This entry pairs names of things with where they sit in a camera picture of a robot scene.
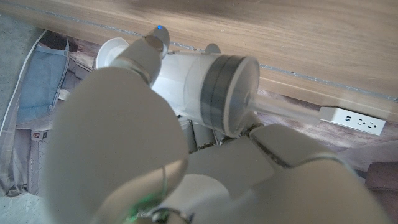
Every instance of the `wooden table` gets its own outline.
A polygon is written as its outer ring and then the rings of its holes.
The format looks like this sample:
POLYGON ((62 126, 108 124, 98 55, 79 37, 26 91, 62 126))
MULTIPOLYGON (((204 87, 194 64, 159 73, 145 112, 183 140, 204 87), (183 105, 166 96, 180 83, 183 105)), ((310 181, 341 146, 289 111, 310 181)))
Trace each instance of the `wooden table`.
POLYGON ((163 24, 175 49, 257 57, 263 90, 398 121, 396 0, 0 0, 0 11, 98 44, 163 24))

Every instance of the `white power strip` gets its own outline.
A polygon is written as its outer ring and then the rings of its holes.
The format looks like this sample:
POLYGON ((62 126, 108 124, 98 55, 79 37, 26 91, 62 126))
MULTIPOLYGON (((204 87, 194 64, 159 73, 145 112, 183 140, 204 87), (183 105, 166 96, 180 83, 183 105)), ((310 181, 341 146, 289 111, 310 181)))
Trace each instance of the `white power strip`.
POLYGON ((380 135, 385 121, 341 108, 322 106, 319 119, 366 133, 380 135))

